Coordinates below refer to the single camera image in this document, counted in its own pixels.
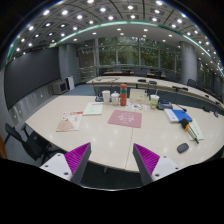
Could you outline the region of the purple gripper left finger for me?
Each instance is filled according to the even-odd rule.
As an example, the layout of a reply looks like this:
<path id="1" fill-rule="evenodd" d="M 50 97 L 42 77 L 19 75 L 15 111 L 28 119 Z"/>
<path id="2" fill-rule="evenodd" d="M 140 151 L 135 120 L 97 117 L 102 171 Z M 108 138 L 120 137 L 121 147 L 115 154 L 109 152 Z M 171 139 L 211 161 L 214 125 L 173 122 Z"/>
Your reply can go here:
<path id="1" fill-rule="evenodd" d="M 90 154 L 91 143 L 86 143 L 66 154 L 56 153 L 41 169 L 79 185 Z"/>

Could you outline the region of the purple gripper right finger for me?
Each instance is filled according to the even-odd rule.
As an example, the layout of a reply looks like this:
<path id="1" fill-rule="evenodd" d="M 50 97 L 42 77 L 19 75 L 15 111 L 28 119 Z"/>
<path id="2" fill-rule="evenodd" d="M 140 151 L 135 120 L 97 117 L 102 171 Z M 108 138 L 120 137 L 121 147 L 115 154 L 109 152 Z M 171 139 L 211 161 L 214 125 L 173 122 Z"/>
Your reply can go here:
<path id="1" fill-rule="evenodd" d="M 148 185 L 179 170 L 178 165 L 169 157 L 159 156 L 136 143 L 133 144 L 133 155 L 144 185 Z"/>

